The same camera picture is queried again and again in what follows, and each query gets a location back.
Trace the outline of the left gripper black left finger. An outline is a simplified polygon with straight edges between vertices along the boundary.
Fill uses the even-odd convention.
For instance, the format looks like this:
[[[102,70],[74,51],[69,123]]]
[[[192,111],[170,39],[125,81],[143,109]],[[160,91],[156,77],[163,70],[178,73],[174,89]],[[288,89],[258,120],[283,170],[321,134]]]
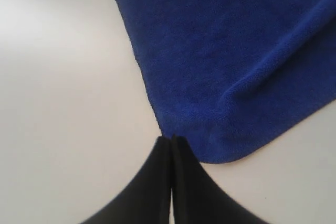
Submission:
[[[169,223],[170,204],[171,142],[158,137],[147,160],[124,190],[84,223]]]

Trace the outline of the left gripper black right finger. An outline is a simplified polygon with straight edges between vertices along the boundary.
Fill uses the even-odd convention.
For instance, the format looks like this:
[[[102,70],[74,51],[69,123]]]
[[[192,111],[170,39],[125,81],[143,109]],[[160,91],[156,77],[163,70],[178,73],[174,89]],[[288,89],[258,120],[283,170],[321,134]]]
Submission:
[[[171,154],[175,223],[261,223],[211,179],[186,138],[172,137]]]

